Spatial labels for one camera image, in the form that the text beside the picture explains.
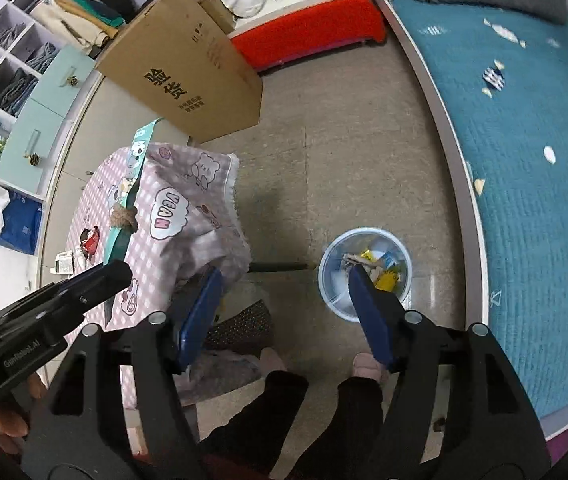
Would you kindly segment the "person left hand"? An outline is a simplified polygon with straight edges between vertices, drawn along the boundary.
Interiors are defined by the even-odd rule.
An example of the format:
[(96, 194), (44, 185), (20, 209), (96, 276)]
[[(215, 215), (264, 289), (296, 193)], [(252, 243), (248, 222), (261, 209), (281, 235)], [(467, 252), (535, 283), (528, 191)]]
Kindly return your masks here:
[(0, 448), (8, 455), (19, 455), (22, 451), (18, 440), (27, 437), (29, 425), (22, 415), (0, 406)]

